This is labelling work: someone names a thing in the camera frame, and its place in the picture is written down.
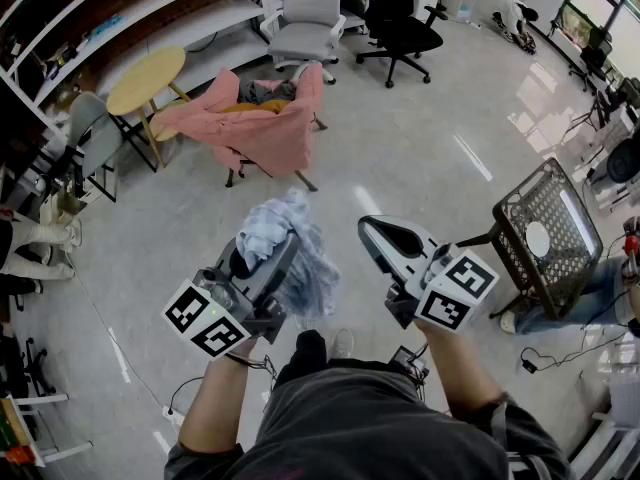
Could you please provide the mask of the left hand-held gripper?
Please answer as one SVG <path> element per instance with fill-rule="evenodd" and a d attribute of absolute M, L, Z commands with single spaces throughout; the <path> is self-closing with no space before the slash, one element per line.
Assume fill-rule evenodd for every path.
<path fill-rule="evenodd" d="M 209 358 L 220 358 L 250 339 L 275 342 L 286 319 L 275 292 L 299 249 L 289 232 L 252 270 L 232 238 L 215 265 L 184 281 L 162 310 L 176 335 Z"/>

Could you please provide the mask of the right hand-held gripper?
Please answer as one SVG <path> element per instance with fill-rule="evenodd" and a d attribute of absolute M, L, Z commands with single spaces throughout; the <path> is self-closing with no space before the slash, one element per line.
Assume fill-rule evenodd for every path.
<path fill-rule="evenodd" d="M 385 306 L 402 328 L 421 320 L 459 333 L 500 279 L 471 250 L 438 246 L 424 228 L 399 217 L 361 217 L 358 236 L 378 268 L 396 280 Z"/>

